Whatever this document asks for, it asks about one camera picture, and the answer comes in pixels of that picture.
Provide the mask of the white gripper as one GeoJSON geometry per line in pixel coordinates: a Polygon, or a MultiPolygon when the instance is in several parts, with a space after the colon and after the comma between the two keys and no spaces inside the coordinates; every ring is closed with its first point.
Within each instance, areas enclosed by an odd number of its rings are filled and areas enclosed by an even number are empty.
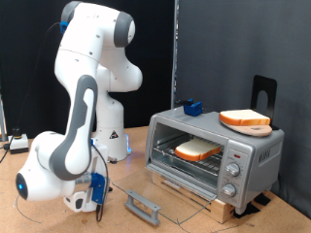
{"type": "Polygon", "coordinates": [[[92,191],[78,191],[71,196],[64,197],[64,204],[75,213],[94,212],[95,203],[91,200],[92,191]]]}

